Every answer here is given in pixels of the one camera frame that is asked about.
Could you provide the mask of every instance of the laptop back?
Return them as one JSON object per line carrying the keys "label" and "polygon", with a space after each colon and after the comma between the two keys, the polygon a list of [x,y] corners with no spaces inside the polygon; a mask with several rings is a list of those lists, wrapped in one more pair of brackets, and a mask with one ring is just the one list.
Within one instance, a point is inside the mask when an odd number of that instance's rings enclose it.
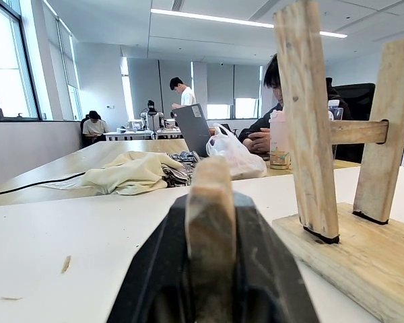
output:
{"label": "laptop back", "polygon": [[172,111],[190,151],[208,157],[207,142],[211,135],[200,104],[183,106]]}

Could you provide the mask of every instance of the patterned fabric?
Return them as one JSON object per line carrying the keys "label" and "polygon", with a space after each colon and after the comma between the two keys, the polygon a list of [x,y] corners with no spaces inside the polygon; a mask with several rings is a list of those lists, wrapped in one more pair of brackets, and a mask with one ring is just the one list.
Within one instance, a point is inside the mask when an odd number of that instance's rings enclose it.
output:
{"label": "patterned fabric", "polygon": [[189,186],[191,184],[191,178],[200,158],[196,151],[188,152],[183,151],[180,154],[168,154],[173,160],[180,162],[182,168],[175,169],[165,164],[162,164],[163,172],[165,176],[163,180],[168,183],[168,187]]}

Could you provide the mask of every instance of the white plastic bag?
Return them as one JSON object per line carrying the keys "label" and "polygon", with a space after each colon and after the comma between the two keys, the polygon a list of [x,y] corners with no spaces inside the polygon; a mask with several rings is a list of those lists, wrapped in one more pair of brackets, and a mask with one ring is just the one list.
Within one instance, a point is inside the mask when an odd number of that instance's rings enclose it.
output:
{"label": "white plastic bag", "polygon": [[263,177],[267,173],[267,165],[263,159],[251,154],[248,149],[222,125],[215,123],[215,135],[207,143],[208,156],[224,156],[229,164],[233,180]]}

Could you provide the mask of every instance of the black hair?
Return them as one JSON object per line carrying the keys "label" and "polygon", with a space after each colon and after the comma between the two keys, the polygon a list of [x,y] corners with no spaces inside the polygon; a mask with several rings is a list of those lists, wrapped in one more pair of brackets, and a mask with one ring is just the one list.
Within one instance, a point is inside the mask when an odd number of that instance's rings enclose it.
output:
{"label": "black hair", "polygon": [[178,84],[184,84],[179,77],[174,77],[173,79],[170,80],[169,82],[169,87],[173,91],[175,87],[178,86]]}
{"label": "black hair", "polygon": [[88,116],[90,117],[90,119],[100,120],[100,116],[96,111],[90,111],[88,113]]}
{"label": "black hair", "polygon": [[272,89],[276,89],[281,86],[277,54],[274,55],[268,64],[265,78],[263,79],[263,85]]}

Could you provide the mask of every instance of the man in black jacket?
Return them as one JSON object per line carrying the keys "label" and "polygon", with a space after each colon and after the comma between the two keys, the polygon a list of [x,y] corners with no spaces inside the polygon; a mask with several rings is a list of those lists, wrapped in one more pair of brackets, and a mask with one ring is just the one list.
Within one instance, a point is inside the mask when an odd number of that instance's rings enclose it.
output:
{"label": "man in black jacket", "polygon": [[[351,120],[349,107],[339,94],[332,87],[332,79],[327,78],[328,100],[339,100],[339,107],[343,108],[343,120]],[[243,129],[239,135],[239,140],[247,147],[251,153],[269,152],[269,119],[274,110],[283,110],[283,94],[281,92],[280,73],[278,69],[277,54],[269,62],[263,85],[273,90],[278,104],[270,109],[262,118],[258,119],[248,129]]]}

